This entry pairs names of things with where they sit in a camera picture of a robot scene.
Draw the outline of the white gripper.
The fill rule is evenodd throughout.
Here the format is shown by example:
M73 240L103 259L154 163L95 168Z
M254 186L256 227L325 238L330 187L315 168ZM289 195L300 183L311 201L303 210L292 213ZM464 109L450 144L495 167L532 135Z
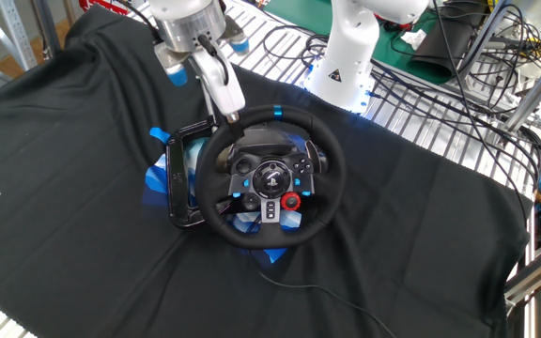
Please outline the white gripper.
M212 39L197 39L191 62L220 113L226 118L234 141L243 136L239 111L245 98L228 59Z

